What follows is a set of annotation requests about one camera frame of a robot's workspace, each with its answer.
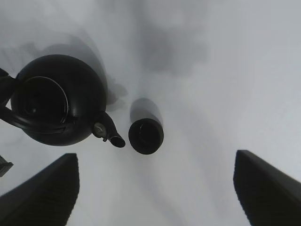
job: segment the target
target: kettle handle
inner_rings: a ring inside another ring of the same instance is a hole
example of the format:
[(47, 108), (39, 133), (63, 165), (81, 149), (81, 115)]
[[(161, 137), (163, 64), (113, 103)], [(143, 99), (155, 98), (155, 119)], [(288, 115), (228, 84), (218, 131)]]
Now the kettle handle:
[(49, 124), (28, 119), (5, 107), (18, 87), (19, 80), (0, 68), (0, 119), (18, 128), (42, 134), (61, 133), (66, 129), (68, 124)]

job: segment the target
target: black object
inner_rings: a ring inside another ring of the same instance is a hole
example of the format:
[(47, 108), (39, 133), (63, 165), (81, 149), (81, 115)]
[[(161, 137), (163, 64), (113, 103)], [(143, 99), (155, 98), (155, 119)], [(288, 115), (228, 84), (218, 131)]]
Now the black object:
[[(12, 110), (5, 107), (11, 98)], [(91, 133), (124, 147), (107, 113), (106, 92), (84, 62), (48, 55), (30, 62), (16, 79), (0, 70), (0, 118), (47, 145), (72, 145)]]
[(76, 154), (65, 154), (0, 197), (1, 226), (64, 226), (79, 193)]
[(7, 173), (7, 171), (13, 166), (11, 162), (7, 162), (0, 156), (0, 178)]
[(301, 184), (249, 151), (237, 151), (234, 187), (251, 225), (301, 225)]
[(128, 132), (132, 147), (141, 154), (153, 154), (164, 140), (164, 132), (160, 123), (153, 119), (135, 121)]

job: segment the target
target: black cup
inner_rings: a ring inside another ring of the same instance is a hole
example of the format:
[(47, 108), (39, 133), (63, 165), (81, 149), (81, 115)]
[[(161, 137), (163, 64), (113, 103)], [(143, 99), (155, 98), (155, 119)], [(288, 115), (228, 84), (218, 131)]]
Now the black cup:
[(163, 143), (164, 132), (156, 120), (140, 119), (131, 125), (128, 138), (132, 147), (140, 154), (153, 154)]

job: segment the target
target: kettle spout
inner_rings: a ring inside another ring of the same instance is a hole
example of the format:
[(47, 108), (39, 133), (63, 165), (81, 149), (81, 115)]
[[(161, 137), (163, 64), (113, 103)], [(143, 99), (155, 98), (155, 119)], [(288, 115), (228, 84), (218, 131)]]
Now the kettle spout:
[(109, 140), (115, 147), (126, 145), (124, 139), (117, 132), (112, 118), (106, 112), (98, 115), (93, 124), (92, 133), (98, 138), (103, 138), (103, 141)]

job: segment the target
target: black kettle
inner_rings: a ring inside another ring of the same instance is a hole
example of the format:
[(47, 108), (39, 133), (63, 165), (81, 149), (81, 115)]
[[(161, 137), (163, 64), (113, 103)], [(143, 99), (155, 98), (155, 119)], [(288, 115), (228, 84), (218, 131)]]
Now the black kettle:
[[(6, 107), (9, 99), (11, 110)], [(124, 147), (105, 109), (106, 91), (99, 76), (71, 56), (35, 59), (15, 79), (0, 70), (0, 119), (41, 143), (72, 145), (93, 133)]]

